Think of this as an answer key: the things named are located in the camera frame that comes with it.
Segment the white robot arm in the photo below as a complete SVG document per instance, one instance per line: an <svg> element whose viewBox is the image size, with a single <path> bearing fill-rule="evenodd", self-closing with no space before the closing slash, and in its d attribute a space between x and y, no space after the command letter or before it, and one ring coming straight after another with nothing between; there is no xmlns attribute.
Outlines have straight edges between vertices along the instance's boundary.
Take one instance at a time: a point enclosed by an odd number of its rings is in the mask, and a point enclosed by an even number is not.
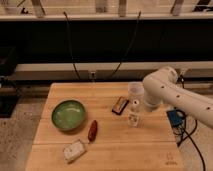
<svg viewBox="0 0 213 171"><path fill-rule="evenodd" d="M144 106L153 111L161 102L177 107L213 129L213 99L176 85L178 74L172 67L163 67L143 79Z"/></svg>

